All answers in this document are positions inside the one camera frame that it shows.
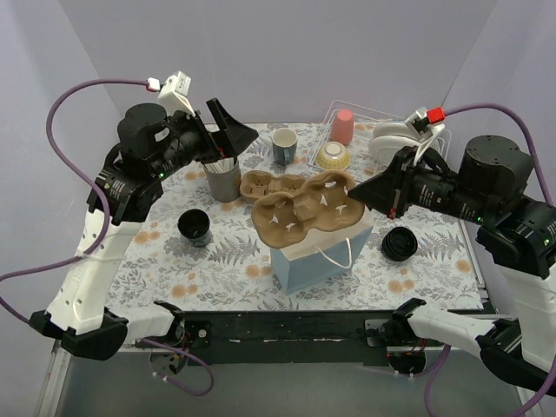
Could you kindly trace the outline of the single brown cup carrier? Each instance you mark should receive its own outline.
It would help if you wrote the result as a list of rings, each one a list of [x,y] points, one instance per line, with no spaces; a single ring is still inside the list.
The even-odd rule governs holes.
[[[355,225],[365,205],[350,198],[354,178],[342,170],[327,170],[308,178],[293,193],[277,191],[257,200],[251,211],[260,239],[271,248],[301,242],[311,229],[322,232]]]

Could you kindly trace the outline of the white blue paper bag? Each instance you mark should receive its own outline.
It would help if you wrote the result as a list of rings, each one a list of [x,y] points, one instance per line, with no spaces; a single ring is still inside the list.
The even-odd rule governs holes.
[[[352,269],[374,226],[367,209],[354,225],[323,232],[309,230],[299,243],[270,250],[271,267],[286,295],[310,288]]]

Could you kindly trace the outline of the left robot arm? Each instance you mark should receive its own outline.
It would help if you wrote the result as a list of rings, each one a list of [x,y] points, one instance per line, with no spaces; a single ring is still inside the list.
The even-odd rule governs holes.
[[[168,115],[155,103],[129,108],[117,125],[119,143],[93,182],[75,258],[50,305],[30,317],[39,334],[58,340],[75,357],[106,361],[120,347],[143,338],[178,346],[184,313],[166,301],[116,312],[105,303],[125,252],[162,197],[162,183],[192,162],[234,158],[258,138],[217,99],[207,102],[218,129],[198,113]]]

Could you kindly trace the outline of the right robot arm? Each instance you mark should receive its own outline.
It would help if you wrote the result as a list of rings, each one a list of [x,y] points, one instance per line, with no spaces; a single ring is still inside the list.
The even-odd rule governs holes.
[[[451,170],[434,150],[414,148],[351,189],[349,196],[390,218],[413,206],[477,225],[476,240],[513,293],[517,316],[489,321],[449,313],[413,298],[373,331],[388,345],[438,341],[466,351],[500,380],[554,395],[555,208],[525,193],[533,159],[503,136],[477,136]]]

